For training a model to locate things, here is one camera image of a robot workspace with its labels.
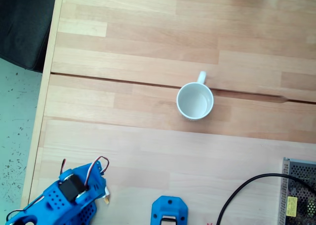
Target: black chair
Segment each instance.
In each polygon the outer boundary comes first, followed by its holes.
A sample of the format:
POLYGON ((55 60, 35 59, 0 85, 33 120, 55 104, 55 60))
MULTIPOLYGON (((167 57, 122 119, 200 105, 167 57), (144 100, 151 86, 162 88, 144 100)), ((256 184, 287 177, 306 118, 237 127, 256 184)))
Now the black chair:
POLYGON ((0 58, 42 72, 55 0, 0 0, 0 58))

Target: wire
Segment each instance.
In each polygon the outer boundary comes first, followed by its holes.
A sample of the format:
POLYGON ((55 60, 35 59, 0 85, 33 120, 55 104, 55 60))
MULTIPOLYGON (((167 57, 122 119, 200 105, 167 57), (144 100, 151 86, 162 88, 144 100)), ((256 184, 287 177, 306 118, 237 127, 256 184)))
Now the wire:
POLYGON ((63 162, 61 163, 61 168, 60 168, 60 175, 63 174, 64 166, 66 164, 66 159, 63 159, 63 162))
POLYGON ((306 182, 304 182, 303 180, 299 179, 299 178, 296 178, 296 177, 293 177, 291 175, 286 175, 286 174, 280 174, 280 173, 266 173, 266 174, 261 174, 261 175, 258 175, 258 176, 255 176, 253 178, 250 178, 248 181, 246 181, 245 183, 243 183, 241 186, 239 186, 239 188, 237 190, 235 190, 235 192, 231 195, 231 197, 229 197, 229 199, 226 201, 226 203, 224 204, 219 216, 218 216, 218 219, 217 219, 217 223, 216 225, 220 225, 221 223, 221 220, 222 220, 222 217, 223 217, 223 214, 227 208, 227 206, 229 205, 229 203, 232 201, 232 199, 237 195, 237 193, 239 191, 242 190, 242 188, 244 188, 246 185, 248 185, 250 182, 256 180, 256 179, 259 179, 259 178, 264 178, 264 177, 283 177, 283 178, 288 178, 288 179, 291 179, 291 180, 294 180, 302 185, 304 185, 307 189, 309 189, 314 195, 316 195, 316 190, 314 188, 312 188, 309 184, 307 184, 306 182))
POLYGON ((95 164, 100 158, 104 158, 104 159, 107 160, 107 162, 108 162, 107 166, 106 166, 104 169, 102 169, 100 173, 104 173, 104 172, 108 169, 108 167, 109 167, 109 165, 110 165, 110 161, 108 160, 108 158, 107 158, 107 157, 104 157, 104 156, 99 156, 99 157, 97 157, 97 158, 91 163, 91 165, 90 165, 90 167, 89 167, 89 169, 88 169, 87 177, 86 177, 85 182, 84 182, 84 186, 85 186, 85 187, 88 186, 88 180, 89 180, 89 177, 90 177, 90 174, 91 174, 91 171, 92 171, 92 168, 93 168, 94 164, 95 164))
POLYGON ((23 212, 26 211, 28 208, 30 208, 32 205, 36 204, 37 202, 39 202, 41 199, 44 198, 44 195, 38 197, 36 200, 34 200, 32 203, 30 203, 25 209, 15 209, 13 211, 11 211, 10 213, 8 213, 8 215, 6 216, 6 221, 9 221, 9 216, 14 213, 14 212, 23 212))

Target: table edge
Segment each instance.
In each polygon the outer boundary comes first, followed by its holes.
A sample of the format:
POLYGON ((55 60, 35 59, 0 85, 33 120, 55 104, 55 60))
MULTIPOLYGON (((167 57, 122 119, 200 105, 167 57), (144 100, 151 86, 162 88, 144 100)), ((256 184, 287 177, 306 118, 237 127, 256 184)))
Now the table edge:
POLYGON ((42 125, 42 120, 43 120, 43 115, 44 115, 50 70, 51 70, 51 65, 52 65, 53 55, 54 55, 54 50, 55 50, 55 42, 56 42, 62 2, 63 0, 55 0, 55 4, 54 4, 54 11, 53 11, 52 21, 51 21, 51 26, 50 26, 44 69, 43 69, 43 74, 42 74, 42 79, 41 79, 41 84, 40 84, 39 100, 37 104, 37 111, 36 111, 36 116, 35 116, 35 121, 34 121, 32 140, 31 140, 29 157, 28 157, 28 162, 27 162, 27 167, 26 167, 24 186, 23 186, 23 191, 22 191, 22 196, 21 196, 21 203, 20 203, 21 208, 26 207, 29 204, 29 200, 30 200, 35 161, 36 161, 36 156, 37 156, 37 151, 38 151, 38 146, 39 146, 40 131, 41 131, 41 125, 42 125))

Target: yellow label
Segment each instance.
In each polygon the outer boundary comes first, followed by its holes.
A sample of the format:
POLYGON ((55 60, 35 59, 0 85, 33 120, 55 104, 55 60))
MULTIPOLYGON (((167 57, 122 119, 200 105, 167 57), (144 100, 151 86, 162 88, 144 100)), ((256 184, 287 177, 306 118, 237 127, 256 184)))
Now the yellow label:
POLYGON ((287 197, 286 215, 290 217, 296 217, 297 198, 287 197))

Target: metal mesh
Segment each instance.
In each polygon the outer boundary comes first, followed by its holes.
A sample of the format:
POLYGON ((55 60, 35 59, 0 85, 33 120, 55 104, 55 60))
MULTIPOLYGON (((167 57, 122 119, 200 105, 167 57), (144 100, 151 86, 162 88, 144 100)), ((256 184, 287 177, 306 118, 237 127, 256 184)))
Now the metal mesh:
MULTIPOLYGON (((297 177, 315 188, 316 165, 290 162, 289 175, 297 177)), ((286 217, 287 225, 316 225, 316 200, 315 195, 301 184, 289 180, 288 196, 297 197, 296 217, 286 217)))
MULTIPOLYGON (((289 174, 289 161, 284 161, 283 164, 283 174, 289 174)), ((278 224, 285 225, 286 220, 286 202, 287 202, 287 186, 288 186, 288 179, 282 178, 281 179, 281 200, 279 206, 279 218, 278 224)))

